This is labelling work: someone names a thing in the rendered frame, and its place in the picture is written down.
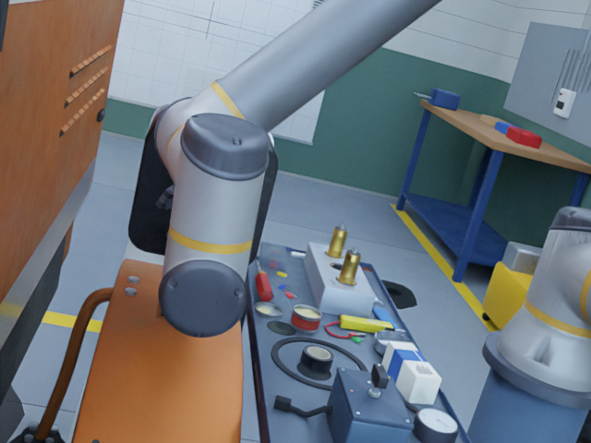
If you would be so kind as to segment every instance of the green wall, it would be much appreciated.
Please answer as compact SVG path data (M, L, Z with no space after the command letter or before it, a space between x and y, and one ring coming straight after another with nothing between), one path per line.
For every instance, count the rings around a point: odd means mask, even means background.
M410 55L379 49L326 90L314 145L276 139L280 169L397 196L423 108L413 91L431 87L462 96L461 107L537 132L591 162L591 149L502 106L509 84ZM103 129L143 138L153 109L109 100ZM411 191L466 203L484 146L433 116ZM505 156L486 220L505 238L542 245L556 210L568 202L576 173ZM584 206L591 208L591 195Z

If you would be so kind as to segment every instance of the brass cylinder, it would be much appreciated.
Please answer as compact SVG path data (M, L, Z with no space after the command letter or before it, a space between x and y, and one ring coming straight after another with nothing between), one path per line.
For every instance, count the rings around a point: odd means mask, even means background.
M357 268L359 268L359 262L361 261L361 254L357 251L357 248L349 249L346 256L344 257L343 268L341 269L341 275L336 280L349 286L355 286L355 275L357 274Z
M332 231L332 239L331 245L329 246L329 250L326 251L326 255L333 258L342 258L343 257L343 249L344 249L344 241L347 239L347 228L344 227L344 223L341 223L340 226L335 226L334 231Z

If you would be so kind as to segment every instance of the tiled floor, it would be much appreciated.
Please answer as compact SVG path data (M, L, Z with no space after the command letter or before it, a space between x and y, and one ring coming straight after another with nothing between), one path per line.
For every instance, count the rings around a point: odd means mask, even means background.
M128 246L127 223L142 146L139 140L103 133L92 188L74 223L70 253L50 310L76 315L88 294L115 282ZM328 243L334 225L345 222L347 244L359 248L363 261L372 263L382 279L399 282L415 293L418 306L402 311L404 321L443 377L442 388L467 428L488 374L481 354L488 332L392 210L393 202L394 198L281 173L263 240L306 249L308 242ZM406 210L453 264L451 252L412 208L407 205ZM490 269L471 266L464 282L482 300L489 277ZM95 318L102 319L105 309L106 305L97 310ZM13 383L25 403L21 425L40 420L69 332L45 324L37 332ZM64 436L74 422L97 340L98 334L87 334L58 415L57 425ZM242 438L259 441L247 334L244 342Z

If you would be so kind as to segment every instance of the red wire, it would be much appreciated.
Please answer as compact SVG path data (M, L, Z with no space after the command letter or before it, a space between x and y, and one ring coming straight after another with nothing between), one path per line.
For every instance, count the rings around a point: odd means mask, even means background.
M329 331L329 326L334 326L334 325L338 325L340 323L340 321L333 321L332 323L327 323L326 325L324 325L324 328L326 329L326 331L328 332L328 334L332 337L334 337L335 339L350 339L351 337L356 337L357 334L355 334L354 332L349 332L349 335L347 335L346 337L344 335L337 335L334 334L332 332Z

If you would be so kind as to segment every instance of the orange pipe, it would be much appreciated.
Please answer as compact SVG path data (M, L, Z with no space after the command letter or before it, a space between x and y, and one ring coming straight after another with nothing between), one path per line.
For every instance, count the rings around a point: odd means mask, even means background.
M70 341L67 344L66 356L64 357L62 369L59 371L59 376L55 382L54 392L52 392L52 396L47 404L47 409L45 409L43 418L39 423L39 428L35 433L35 438L37 440L44 441L49 437L49 433L52 430L59 408L66 396L67 388L72 379L72 374L76 368L76 362L78 361L78 355L80 354L80 347L84 340L84 333L89 326L92 314L98 305L111 300L112 294L113 288L99 289L89 295L84 301L78 314L78 318L76 318L76 323L74 323L74 328L70 335Z

